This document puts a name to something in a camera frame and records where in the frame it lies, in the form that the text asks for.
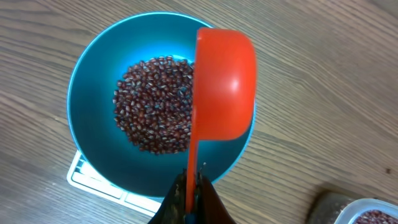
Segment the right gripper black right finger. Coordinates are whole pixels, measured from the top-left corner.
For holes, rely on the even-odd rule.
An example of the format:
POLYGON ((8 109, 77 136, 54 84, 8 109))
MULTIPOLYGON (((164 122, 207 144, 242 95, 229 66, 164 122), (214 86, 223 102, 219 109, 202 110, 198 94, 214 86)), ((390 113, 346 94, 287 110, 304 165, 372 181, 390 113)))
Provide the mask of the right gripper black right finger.
POLYGON ((198 224, 236 224, 221 201, 211 180, 203 174, 206 163, 197 173, 195 189, 195 223, 198 224))

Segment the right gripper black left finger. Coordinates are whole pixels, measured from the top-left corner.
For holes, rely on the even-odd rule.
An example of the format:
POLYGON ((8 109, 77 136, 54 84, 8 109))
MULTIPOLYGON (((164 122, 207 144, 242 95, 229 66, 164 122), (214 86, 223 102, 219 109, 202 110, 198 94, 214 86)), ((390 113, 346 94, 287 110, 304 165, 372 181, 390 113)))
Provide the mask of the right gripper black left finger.
POLYGON ((186 224, 185 198, 187 170, 178 174, 161 206, 148 224, 186 224))

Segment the orange measuring scoop blue handle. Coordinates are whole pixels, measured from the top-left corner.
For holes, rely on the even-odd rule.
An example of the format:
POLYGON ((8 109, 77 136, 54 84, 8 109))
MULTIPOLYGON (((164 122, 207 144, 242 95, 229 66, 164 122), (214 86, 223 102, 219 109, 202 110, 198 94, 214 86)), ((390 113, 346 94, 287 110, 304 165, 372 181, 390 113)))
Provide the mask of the orange measuring scoop blue handle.
POLYGON ((240 31, 202 27, 197 32, 192 127, 185 211, 192 212, 198 142, 240 137, 251 124, 256 94, 256 54, 240 31))

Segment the white digital kitchen scale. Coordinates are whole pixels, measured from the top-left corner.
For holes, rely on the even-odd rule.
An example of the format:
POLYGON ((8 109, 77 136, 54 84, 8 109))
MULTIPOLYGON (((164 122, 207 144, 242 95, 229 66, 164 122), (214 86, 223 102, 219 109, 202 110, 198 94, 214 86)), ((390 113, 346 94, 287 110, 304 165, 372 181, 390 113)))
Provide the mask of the white digital kitchen scale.
POLYGON ((67 173, 67 181, 78 189, 150 217, 155 215, 163 201, 163 198, 144 197, 113 185, 89 165, 80 151, 75 153, 67 173))

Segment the red beans in bowl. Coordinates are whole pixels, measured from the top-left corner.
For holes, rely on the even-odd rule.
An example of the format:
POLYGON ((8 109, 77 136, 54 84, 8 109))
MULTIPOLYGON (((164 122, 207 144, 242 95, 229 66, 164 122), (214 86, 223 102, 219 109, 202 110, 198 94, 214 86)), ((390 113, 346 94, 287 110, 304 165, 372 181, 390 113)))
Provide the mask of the red beans in bowl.
POLYGON ((140 151, 185 152, 192 128, 194 63, 171 55, 130 66, 114 91, 116 126, 140 151))

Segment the blue metal bowl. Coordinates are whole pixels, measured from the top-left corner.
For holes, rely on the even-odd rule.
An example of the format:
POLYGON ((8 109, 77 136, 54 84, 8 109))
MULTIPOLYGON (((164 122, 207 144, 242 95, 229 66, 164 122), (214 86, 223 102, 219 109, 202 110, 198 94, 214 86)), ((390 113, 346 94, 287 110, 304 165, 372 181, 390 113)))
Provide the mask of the blue metal bowl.
MULTIPOLYGON (((175 12, 147 12, 121 20, 102 31, 83 51, 70 77, 67 116, 72 138, 88 163, 112 184, 148 197, 164 197, 174 178, 187 170, 185 152, 153 154, 129 142, 114 120, 114 91, 130 66, 171 55, 195 64, 197 32, 215 28, 175 12)), ((197 170, 215 182, 243 154, 254 128, 238 138, 198 142, 197 170)))

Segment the clear plastic bean container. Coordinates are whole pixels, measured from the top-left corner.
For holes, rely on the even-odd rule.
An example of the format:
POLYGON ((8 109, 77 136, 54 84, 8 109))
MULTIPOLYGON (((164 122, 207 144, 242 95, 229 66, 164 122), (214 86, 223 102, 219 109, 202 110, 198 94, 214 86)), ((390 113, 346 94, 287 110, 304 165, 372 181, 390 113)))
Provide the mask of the clear plastic bean container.
POLYGON ((397 205, 373 198, 362 198, 348 204, 336 218, 335 224, 353 224, 358 217, 370 210, 397 218, 397 205))

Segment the red beans in container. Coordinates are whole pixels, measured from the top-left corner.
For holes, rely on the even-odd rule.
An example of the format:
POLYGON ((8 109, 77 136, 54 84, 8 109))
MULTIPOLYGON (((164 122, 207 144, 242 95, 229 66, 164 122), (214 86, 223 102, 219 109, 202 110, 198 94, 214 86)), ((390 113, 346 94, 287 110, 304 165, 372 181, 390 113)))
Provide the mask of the red beans in container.
POLYGON ((398 224, 398 219, 379 210, 370 210, 360 215, 354 224, 398 224))

